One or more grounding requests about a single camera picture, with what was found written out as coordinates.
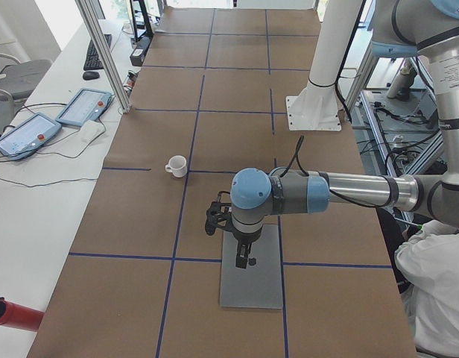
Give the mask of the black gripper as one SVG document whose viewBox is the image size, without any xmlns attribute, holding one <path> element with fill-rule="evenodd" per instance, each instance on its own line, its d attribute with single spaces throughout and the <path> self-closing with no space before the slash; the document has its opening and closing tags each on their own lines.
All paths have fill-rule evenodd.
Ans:
<svg viewBox="0 0 459 358">
<path fill-rule="evenodd" d="M 239 269 L 245 269 L 247 267 L 247 257 L 251 252 L 251 242 L 238 241 L 237 256 L 235 258 L 235 267 Z M 254 266 L 256 264 L 256 258 L 252 257 L 249 259 L 249 264 Z"/>
</svg>

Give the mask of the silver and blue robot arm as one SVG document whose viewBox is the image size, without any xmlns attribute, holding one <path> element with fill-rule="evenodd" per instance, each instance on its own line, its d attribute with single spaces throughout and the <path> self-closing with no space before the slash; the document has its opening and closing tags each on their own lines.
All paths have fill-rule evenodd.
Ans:
<svg viewBox="0 0 459 358">
<path fill-rule="evenodd" d="M 308 172 L 281 167 L 238 172 L 225 210 L 225 229 L 237 241 L 235 264 L 255 264 L 252 244 L 266 216 L 320 213 L 330 202 L 394 206 L 459 229 L 459 1 L 378 1 L 372 50 L 377 57 L 422 55 L 436 98 L 448 168 L 442 175 L 386 176 Z"/>
</svg>

